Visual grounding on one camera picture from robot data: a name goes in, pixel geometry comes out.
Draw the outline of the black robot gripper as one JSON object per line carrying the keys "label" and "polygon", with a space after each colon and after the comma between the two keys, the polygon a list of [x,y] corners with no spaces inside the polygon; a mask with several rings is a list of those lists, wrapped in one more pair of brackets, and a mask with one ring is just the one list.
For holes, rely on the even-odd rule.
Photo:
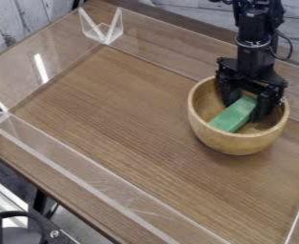
{"label": "black robot gripper", "polygon": [[236,39],[238,56],[218,59],[216,78],[224,105],[228,107],[250,92],[258,97],[252,121],[259,122],[271,114],[283,101],[287,81],[275,72],[278,44],[276,38],[262,43]]}

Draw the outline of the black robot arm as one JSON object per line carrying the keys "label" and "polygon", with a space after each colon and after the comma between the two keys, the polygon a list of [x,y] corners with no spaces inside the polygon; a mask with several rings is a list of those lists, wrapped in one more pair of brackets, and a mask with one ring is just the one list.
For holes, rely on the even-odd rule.
{"label": "black robot arm", "polygon": [[263,120],[283,103],[288,82],[275,71],[279,32],[286,9],[282,0],[216,0],[232,5],[236,57],[219,57],[216,80],[224,105],[228,107],[243,92],[256,97],[250,120]]}

